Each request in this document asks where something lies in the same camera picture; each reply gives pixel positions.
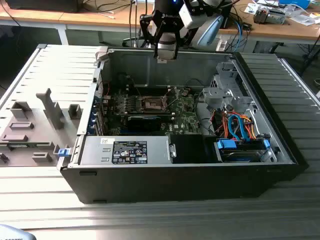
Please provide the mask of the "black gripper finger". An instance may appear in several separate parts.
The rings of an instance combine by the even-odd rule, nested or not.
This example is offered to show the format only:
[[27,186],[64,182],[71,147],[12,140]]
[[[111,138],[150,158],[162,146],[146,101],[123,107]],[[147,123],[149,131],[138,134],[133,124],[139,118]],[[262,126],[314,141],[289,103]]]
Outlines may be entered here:
[[[153,57],[155,59],[158,57],[158,43],[160,41],[160,29],[158,28],[158,25],[159,25],[158,16],[159,16],[158,14],[149,14],[149,15],[142,14],[139,17],[139,24],[144,36],[144,41],[146,43],[150,43],[151,45],[154,45]],[[151,22],[153,22],[156,26],[154,35],[152,35],[148,30],[148,27]]]
[[173,33],[175,35],[175,48],[173,59],[176,60],[178,56],[178,50],[180,47],[189,46],[192,42],[194,36],[197,33],[197,28],[188,29],[184,37],[181,37],[180,30],[182,29],[181,25],[173,25]]

